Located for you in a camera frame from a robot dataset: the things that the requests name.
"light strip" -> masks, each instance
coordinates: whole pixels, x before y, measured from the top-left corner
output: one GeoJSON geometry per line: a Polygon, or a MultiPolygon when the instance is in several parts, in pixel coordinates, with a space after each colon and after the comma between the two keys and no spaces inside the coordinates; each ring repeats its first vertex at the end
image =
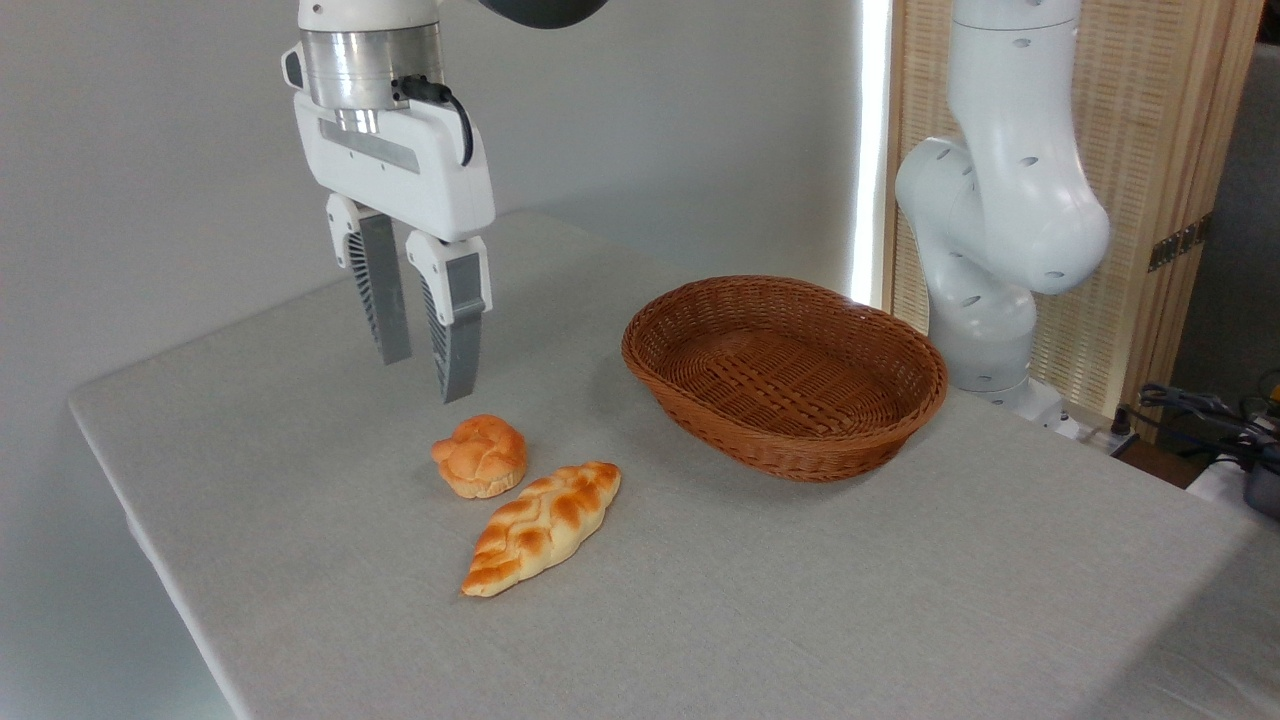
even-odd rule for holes
{"type": "Polygon", "coordinates": [[[850,218],[849,296],[865,305],[881,305],[884,252],[884,178],[888,126],[890,29],[893,0],[858,4],[859,54],[858,155],[854,173],[854,213],[850,218]]]}

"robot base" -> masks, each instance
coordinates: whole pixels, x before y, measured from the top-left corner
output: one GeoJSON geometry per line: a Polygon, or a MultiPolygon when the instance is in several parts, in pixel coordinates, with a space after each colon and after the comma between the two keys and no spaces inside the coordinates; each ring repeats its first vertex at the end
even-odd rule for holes
{"type": "Polygon", "coordinates": [[[1075,438],[1080,429],[1079,423],[1062,410],[1062,396],[1039,380],[1027,378],[1009,389],[996,392],[966,392],[1069,438],[1075,438]]]}

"round bread roll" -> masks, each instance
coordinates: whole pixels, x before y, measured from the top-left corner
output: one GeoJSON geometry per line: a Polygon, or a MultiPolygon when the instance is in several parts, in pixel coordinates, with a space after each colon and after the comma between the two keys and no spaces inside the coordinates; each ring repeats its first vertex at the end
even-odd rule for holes
{"type": "Polygon", "coordinates": [[[476,415],[431,446],[431,460],[453,492],[484,498],[507,492],[525,479],[529,451],[525,436],[502,418],[476,415]]]}

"white wall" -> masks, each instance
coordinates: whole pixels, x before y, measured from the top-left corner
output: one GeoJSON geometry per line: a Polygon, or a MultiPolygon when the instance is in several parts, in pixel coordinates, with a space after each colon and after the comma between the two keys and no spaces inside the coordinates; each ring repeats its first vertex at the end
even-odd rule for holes
{"type": "MultiPolygon", "coordinates": [[[[275,70],[293,15],[0,0],[5,720],[227,712],[65,398],[342,277],[275,70]]],[[[536,32],[453,3],[447,74],[499,209],[841,287],[852,22],[849,0],[617,0],[536,32]]]]}

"long braided bread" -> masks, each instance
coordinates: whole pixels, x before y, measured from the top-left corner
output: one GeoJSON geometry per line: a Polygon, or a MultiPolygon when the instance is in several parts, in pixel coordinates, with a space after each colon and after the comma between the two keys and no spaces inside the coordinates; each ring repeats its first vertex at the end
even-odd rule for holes
{"type": "Polygon", "coordinates": [[[476,541],[462,594],[493,597],[573,555],[622,483],[608,462],[561,468],[499,507],[476,541]]]}

